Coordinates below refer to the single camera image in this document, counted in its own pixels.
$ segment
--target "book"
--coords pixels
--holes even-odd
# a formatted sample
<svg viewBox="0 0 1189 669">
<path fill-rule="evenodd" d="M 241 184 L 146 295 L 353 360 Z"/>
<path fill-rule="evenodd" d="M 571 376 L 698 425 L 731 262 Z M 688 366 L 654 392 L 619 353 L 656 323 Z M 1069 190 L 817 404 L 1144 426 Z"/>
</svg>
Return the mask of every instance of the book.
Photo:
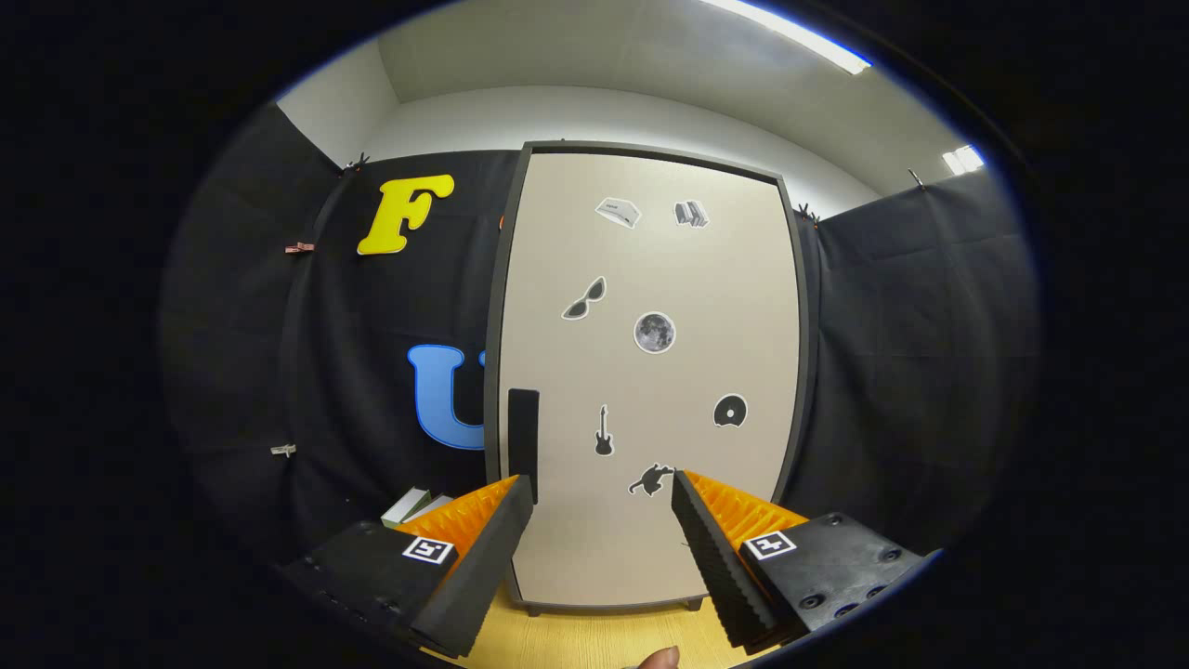
<svg viewBox="0 0 1189 669">
<path fill-rule="evenodd" d="M 430 499 L 429 491 L 409 488 L 408 493 L 404 493 L 396 504 L 384 512 L 384 516 L 380 517 L 380 523 L 390 530 L 395 529 L 401 523 L 408 520 L 413 513 L 428 506 Z"/>
<path fill-rule="evenodd" d="M 434 501 L 432 501 L 432 503 L 427 504 L 426 506 L 416 510 L 408 518 L 405 518 L 404 522 L 408 523 L 409 520 L 413 520 L 414 518 L 417 518 L 419 516 L 424 516 L 426 513 L 429 513 L 430 511 L 433 511 L 435 509 L 446 506 L 447 504 L 449 504 L 452 501 L 454 501 L 454 498 L 452 498 L 452 497 L 448 497 L 448 496 L 438 496 L 436 498 L 434 498 Z"/>
</svg>

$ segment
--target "fluorescent light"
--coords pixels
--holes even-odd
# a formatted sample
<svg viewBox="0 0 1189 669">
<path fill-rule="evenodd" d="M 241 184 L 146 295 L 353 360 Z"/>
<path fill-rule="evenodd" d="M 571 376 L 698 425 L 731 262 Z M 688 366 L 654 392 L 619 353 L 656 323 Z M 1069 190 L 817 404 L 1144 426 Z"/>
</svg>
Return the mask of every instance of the fluorescent light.
<svg viewBox="0 0 1189 669">
<path fill-rule="evenodd" d="M 702 1 L 707 5 L 713 5 L 721 10 L 726 10 L 734 14 L 738 14 L 746 19 L 750 19 L 767 29 L 774 30 L 838 65 L 839 68 L 849 71 L 850 74 L 858 74 L 872 67 L 870 63 L 851 53 L 845 48 L 838 46 L 833 42 L 830 42 L 819 34 L 814 34 L 789 20 L 782 19 L 776 14 L 766 12 L 759 7 L 753 7 L 751 5 L 740 2 L 738 0 Z"/>
<path fill-rule="evenodd" d="M 954 153 L 942 153 L 942 159 L 945 160 L 945 164 L 950 165 L 950 171 L 952 171 L 955 175 L 965 173 L 965 166 L 962 164 L 962 160 L 960 160 L 958 157 L 955 156 Z"/>
<path fill-rule="evenodd" d="M 982 156 L 969 144 L 949 153 L 942 153 L 942 159 L 955 175 L 974 171 L 983 165 Z"/>
<path fill-rule="evenodd" d="M 974 146 L 969 144 L 954 151 L 954 153 L 962 160 L 962 166 L 967 168 L 967 171 L 974 171 L 982 166 L 982 158 L 975 152 Z"/>
</svg>

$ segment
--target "white wall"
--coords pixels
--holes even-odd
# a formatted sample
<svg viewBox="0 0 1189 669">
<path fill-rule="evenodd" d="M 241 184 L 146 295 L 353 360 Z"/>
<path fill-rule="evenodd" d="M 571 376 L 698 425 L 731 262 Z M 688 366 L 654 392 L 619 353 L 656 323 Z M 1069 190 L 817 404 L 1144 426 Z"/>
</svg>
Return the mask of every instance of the white wall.
<svg viewBox="0 0 1189 669">
<path fill-rule="evenodd" d="M 797 144 L 715 112 L 636 93 L 518 86 L 398 105 L 364 144 L 372 160 L 546 139 L 625 141 L 691 151 L 778 172 L 793 206 L 822 217 L 879 195 Z"/>
<path fill-rule="evenodd" d="M 359 159 L 376 126 L 396 111 L 397 100 L 379 44 L 371 39 L 298 82 L 277 106 L 314 145 L 345 166 Z"/>
</svg>

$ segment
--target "finger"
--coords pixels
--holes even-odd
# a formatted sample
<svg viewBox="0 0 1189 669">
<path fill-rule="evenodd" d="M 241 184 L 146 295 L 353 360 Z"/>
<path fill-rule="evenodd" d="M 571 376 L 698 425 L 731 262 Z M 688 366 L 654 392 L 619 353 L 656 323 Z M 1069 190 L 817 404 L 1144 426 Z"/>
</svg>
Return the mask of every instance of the finger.
<svg viewBox="0 0 1189 669">
<path fill-rule="evenodd" d="M 663 648 L 646 657 L 638 669 L 678 669 L 677 663 L 680 658 L 681 652 L 677 646 Z"/>
</svg>

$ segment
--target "black curtain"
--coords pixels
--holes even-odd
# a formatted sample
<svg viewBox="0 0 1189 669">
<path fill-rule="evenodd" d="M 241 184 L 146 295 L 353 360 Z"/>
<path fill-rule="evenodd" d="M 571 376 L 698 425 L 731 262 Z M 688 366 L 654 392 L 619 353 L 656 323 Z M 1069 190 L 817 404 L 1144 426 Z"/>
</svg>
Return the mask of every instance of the black curtain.
<svg viewBox="0 0 1189 669">
<path fill-rule="evenodd" d="M 409 487 L 485 484 L 483 452 L 416 418 L 408 351 L 459 349 L 454 411 L 483 423 L 487 299 L 517 151 L 366 163 L 346 175 L 276 106 L 196 191 L 174 240 L 161 347 L 171 419 L 202 496 L 246 545 L 287 562 Z M 359 255 L 392 178 L 449 173 L 398 253 Z M 285 253 L 296 242 L 313 252 Z M 291 457 L 270 449 L 296 444 Z"/>
<path fill-rule="evenodd" d="M 518 151 L 430 153 L 367 163 L 334 206 L 316 250 L 302 253 L 285 347 L 287 408 L 297 455 L 287 503 L 302 547 L 378 518 L 410 487 L 458 497 L 486 484 L 482 450 L 441 444 L 420 427 L 410 348 L 458 349 L 454 414 L 483 424 L 487 301 L 499 219 Z M 402 225 L 400 252 L 360 255 L 382 193 L 394 178 L 448 173 L 417 229 Z"/>
<path fill-rule="evenodd" d="M 162 285 L 170 418 L 202 496 L 245 543 L 295 549 L 277 351 L 302 240 L 339 169 L 276 106 L 245 122 L 195 191 Z"/>
<path fill-rule="evenodd" d="M 818 364 L 782 504 L 842 511 L 917 553 L 949 545 L 1019 438 L 1039 360 L 1013 198 L 980 170 L 798 222 Z"/>
</svg>

